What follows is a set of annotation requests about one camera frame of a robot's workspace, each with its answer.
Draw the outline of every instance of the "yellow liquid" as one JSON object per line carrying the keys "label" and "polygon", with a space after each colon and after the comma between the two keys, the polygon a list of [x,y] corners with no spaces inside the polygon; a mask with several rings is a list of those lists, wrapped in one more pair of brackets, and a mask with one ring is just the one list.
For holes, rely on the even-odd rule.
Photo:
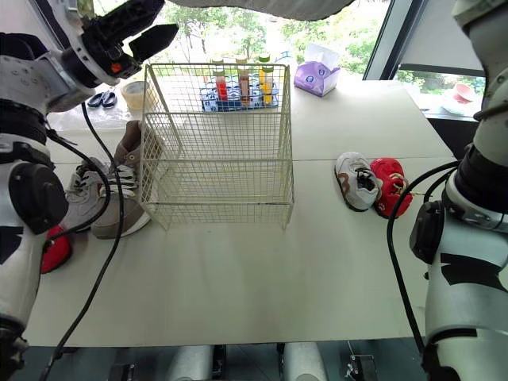
{"label": "yellow liquid", "polygon": [[271,83],[271,81],[267,82],[266,78],[267,78],[266,73],[263,71],[263,69],[261,69],[261,71],[260,71],[260,88],[261,88],[261,91],[263,92],[263,103],[265,105],[271,105],[272,83]]}

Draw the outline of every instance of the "test tube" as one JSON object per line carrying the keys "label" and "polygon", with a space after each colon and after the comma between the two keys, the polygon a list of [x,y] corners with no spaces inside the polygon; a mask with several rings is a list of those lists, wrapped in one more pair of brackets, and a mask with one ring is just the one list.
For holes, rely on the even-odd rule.
{"label": "test tube", "polygon": [[267,53],[259,56],[259,61],[263,64],[260,70],[260,89],[263,93],[263,104],[271,105],[271,87],[273,86],[273,66],[266,65],[270,62],[270,55]]}
{"label": "test tube", "polygon": [[[239,57],[237,58],[237,64],[246,64],[247,57]],[[241,105],[248,107],[250,103],[250,87],[249,87],[249,78],[248,78],[248,67],[247,66],[239,66],[238,67],[238,84],[240,85],[240,94],[241,94]]]}
{"label": "test tube", "polygon": [[[224,60],[221,58],[212,59],[213,64],[223,64]],[[225,84],[225,72],[223,66],[215,66],[213,69],[215,76],[215,86],[217,87],[217,97],[219,101],[228,100],[228,88]]]}

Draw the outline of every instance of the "small shoe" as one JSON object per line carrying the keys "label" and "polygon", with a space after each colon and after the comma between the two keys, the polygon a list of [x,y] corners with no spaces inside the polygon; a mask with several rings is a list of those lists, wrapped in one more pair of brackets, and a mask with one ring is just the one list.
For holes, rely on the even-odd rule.
{"label": "small shoe", "polygon": [[[125,134],[117,146],[114,161],[120,176],[121,190],[124,196],[124,219],[121,236],[136,232],[150,222],[150,216],[143,210],[138,202],[139,196],[139,169],[141,158],[141,129],[140,121],[129,121],[125,127]],[[95,221],[92,233],[100,239],[115,238],[120,225],[120,199],[118,185],[113,171],[108,174],[108,183],[111,189],[110,204],[104,214]],[[103,187],[100,197],[106,196]]]}
{"label": "small shoe", "polygon": [[[60,225],[51,228],[47,237],[62,233],[64,228]],[[62,266],[72,255],[72,246],[69,236],[61,236],[55,239],[52,246],[45,248],[42,253],[42,262],[40,264],[40,273],[47,274]]]}
{"label": "small shoe", "polygon": [[361,153],[345,152],[335,163],[335,176],[349,209],[364,212],[372,206],[378,186],[367,160]]}
{"label": "small shoe", "polygon": [[[91,159],[102,172],[105,172],[104,165],[98,159]],[[69,209],[61,222],[64,229],[81,225],[101,209],[102,203],[99,196],[101,187],[101,176],[83,161],[72,174],[69,187],[66,189]]]}
{"label": "small shoe", "polygon": [[[378,179],[379,193],[375,201],[375,210],[381,217],[389,218],[401,193],[407,188],[402,165],[390,157],[382,157],[371,163],[371,169]],[[398,208],[396,217],[402,216],[409,207],[413,196],[408,194]]]}

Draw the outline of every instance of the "red shoe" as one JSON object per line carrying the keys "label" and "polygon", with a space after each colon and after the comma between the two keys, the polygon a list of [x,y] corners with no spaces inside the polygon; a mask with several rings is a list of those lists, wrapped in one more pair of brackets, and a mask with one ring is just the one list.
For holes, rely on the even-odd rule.
{"label": "red shoe", "polygon": [[[381,217],[389,218],[400,194],[407,188],[408,182],[404,177],[402,166],[396,159],[382,157],[371,163],[371,169],[378,179],[379,193],[375,201],[375,210]],[[397,217],[404,214],[413,196],[408,194],[398,208]]]}
{"label": "red shoe", "polygon": [[[57,233],[63,232],[59,225],[48,231],[48,238]],[[42,264],[40,273],[46,274],[63,265],[71,257],[72,247],[68,236],[56,238],[55,243],[42,253]]]}

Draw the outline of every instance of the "red cup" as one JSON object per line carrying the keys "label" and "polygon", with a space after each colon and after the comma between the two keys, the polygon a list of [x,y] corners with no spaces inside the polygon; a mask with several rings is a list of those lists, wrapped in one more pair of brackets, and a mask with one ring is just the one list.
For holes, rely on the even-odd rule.
{"label": "red cup", "polygon": [[475,100],[476,93],[468,85],[463,83],[456,83],[453,87],[453,99],[458,103],[467,104]]}

